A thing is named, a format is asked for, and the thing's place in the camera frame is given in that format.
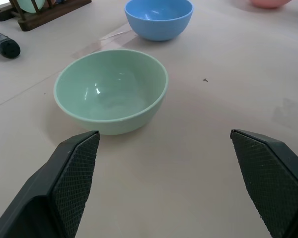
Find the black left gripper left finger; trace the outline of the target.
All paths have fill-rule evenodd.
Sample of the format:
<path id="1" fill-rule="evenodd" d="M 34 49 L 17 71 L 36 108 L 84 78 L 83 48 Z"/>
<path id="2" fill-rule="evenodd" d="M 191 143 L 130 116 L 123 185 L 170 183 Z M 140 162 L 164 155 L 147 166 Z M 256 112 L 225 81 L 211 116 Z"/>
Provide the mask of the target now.
<path id="1" fill-rule="evenodd" d="M 99 131 L 60 143 L 0 217 L 0 238 L 74 238 L 89 198 Z"/>

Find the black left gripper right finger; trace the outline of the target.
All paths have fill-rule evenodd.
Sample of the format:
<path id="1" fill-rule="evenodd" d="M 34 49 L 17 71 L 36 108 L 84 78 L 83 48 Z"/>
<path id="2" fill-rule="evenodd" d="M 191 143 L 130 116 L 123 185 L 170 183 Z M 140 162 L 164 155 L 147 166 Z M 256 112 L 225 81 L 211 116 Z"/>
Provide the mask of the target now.
<path id="1" fill-rule="evenodd" d="M 298 238 L 298 156 L 271 137 L 230 133 L 247 192 L 273 238 Z"/>

